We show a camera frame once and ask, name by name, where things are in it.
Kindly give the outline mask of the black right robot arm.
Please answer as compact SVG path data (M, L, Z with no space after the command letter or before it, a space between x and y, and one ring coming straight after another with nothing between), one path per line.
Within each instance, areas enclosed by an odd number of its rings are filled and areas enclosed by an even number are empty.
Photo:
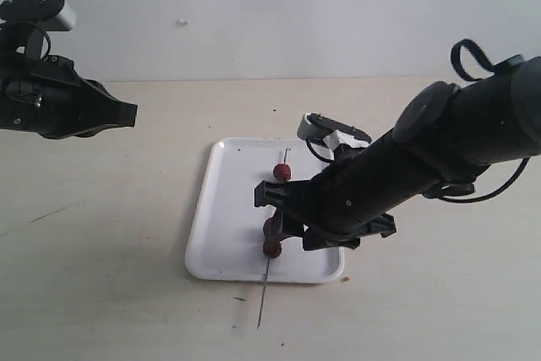
M475 181L490 166L540 152L540 60L520 55L492 63L472 40L451 49L462 84L426 87L378 139L318 113L304 115L298 137L310 151L330 152L324 169L291 180L285 167L254 191L275 213L263 226L264 255L274 259L288 238L303 249L357 248L362 238L396 231L390 211L416 195L478 203Z

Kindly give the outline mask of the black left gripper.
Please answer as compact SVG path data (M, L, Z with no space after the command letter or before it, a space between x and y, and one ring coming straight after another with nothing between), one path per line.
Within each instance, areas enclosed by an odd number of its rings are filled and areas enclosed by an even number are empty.
M35 22L1 23L1 129L46 139L133 128L138 106L120 101L74 64L51 56L52 41Z

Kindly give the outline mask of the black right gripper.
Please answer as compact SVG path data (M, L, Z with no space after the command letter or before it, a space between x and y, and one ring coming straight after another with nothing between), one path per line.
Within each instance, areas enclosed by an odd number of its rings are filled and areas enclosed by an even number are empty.
M392 190L377 195L385 169L367 153L331 163L309 180L262 181L254 189L256 207L272 206L270 241L301 238L303 250L356 249L363 237L387 238L396 232L386 212L397 202Z

